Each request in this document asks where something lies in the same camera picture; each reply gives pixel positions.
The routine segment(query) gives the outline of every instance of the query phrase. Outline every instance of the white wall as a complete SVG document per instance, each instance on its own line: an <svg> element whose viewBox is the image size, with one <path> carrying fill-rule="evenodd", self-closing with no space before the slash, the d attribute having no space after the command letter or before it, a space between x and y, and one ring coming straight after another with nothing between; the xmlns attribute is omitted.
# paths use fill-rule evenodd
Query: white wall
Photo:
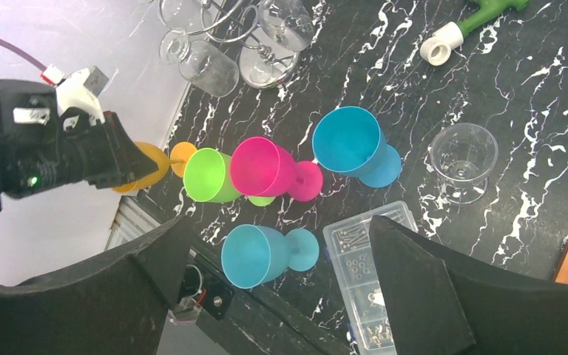
<svg viewBox="0 0 568 355"><path fill-rule="evenodd" d="M110 78L102 108L118 113L135 141L160 145L186 82L158 59L166 32L156 4L138 0L0 0L0 37L65 72L96 65ZM40 81L0 48L0 78ZM0 284L76 263L104 250L120 196L87 183L27 199L3 197Z"/></svg>

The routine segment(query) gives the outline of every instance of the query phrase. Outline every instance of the clear plastic case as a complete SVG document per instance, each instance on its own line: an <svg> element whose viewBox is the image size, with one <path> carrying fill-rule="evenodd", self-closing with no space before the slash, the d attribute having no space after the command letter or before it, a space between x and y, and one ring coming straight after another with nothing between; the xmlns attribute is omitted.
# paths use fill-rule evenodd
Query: clear plastic case
<svg viewBox="0 0 568 355"><path fill-rule="evenodd" d="M332 223L323 229L323 237L328 245L328 253L337 274L360 354L397 354L376 266L371 256L369 223L374 215L389 217L418 231L406 203L396 201Z"/></svg>

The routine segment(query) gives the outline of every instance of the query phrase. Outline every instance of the cable connector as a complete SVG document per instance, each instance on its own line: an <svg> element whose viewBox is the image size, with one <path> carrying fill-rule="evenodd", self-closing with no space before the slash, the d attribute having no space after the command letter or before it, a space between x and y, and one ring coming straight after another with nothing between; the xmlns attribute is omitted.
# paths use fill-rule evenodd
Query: cable connector
<svg viewBox="0 0 568 355"><path fill-rule="evenodd" d="M65 77L65 74L55 67L53 64L49 65L45 71L40 74L42 80L47 82L47 84L55 86L60 84Z"/></svg>

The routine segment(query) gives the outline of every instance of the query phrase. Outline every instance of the black marble table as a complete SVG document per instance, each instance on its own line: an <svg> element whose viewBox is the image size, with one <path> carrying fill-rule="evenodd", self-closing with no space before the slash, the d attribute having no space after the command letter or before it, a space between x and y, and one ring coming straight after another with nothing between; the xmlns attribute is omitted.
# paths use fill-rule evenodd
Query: black marble table
<svg viewBox="0 0 568 355"><path fill-rule="evenodd" d="M473 13L474 4L305 4L317 34L302 54L299 75L269 91L241 83L221 99L191 89L169 144L190 141L231 154L246 138L263 135L297 160L312 160L311 136L321 117L356 105L377 116L402 156L397 182L371 189L324 170L316 200L300 203L285 196L257 208L244 198L223 205L194 203L182 180L168 175L141 200L168 215L191 216L200 232L195 244L216 263L226 234L241 223L284 232L307 228L325 245L324 226L403 200L419 233L431 240L509 271L551 278L568 240L568 1L532 1L523 12L507 10L466 38L441 67L421 59L420 44L445 23ZM235 55L233 46L226 49ZM440 197L428 156L434 136L457 122L487 127L499 144L486 195L467 206ZM299 321L292 328L319 352L340 352L329 350L329 342L342 343L349 352L348 317L324 255L309 272L287 271L248 294L269 307L280 302L295 310L302 320L287 322ZM278 300L267 300L273 295ZM251 313L246 309L247 317ZM275 354L270 338L260 332L243 331L261 351Z"/></svg>

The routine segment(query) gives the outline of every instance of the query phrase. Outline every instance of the pvc elbow fitting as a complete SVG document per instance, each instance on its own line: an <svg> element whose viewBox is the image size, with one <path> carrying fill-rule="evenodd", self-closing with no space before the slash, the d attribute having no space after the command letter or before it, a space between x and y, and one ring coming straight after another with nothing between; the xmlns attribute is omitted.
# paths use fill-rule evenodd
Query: pvc elbow fitting
<svg viewBox="0 0 568 355"><path fill-rule="evenodd" d="M444 64L452 54L452 50L463 44L464 39L459 26L455 22L450 22L426 39L419 54L428 63L439 66Z"/></svg>

